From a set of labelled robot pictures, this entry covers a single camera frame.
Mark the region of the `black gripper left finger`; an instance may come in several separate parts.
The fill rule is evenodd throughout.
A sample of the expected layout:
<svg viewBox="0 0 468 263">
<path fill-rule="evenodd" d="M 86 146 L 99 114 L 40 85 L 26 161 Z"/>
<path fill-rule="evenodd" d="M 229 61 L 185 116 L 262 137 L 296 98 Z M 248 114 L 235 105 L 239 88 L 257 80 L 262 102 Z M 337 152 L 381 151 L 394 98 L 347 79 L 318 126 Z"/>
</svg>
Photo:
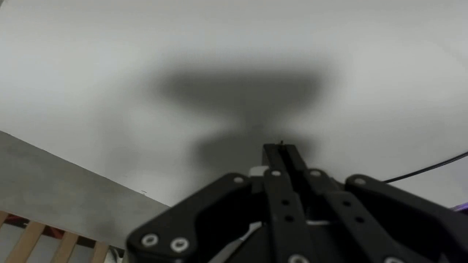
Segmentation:
<svg viewBox="0 0 468 263">
<path fill-rule="evenodd" d="M 305 159 L 293 145 L 264 148 L 261 177 L 230 173 L 138 227 L 131 263 L 210 263 L 235 241 L 226 263 L 309 263 Z"/>
</svg>

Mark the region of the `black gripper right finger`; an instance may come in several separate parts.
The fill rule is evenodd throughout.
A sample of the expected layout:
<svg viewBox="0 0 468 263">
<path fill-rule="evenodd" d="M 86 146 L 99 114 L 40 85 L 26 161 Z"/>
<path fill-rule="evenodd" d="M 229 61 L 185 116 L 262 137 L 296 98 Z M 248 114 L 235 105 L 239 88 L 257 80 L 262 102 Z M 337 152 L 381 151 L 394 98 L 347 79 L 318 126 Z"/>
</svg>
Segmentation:
<svg viewBox="0 0 468 263">
<path fill-rule="evenodd" d="M 281 155 L 306 216 L 347 231 L 363 263 L 468 263 L 464 213 L 363 174 L 341 184 L 309 168 L 295 145 L 283 145 Z"/>
</svg>

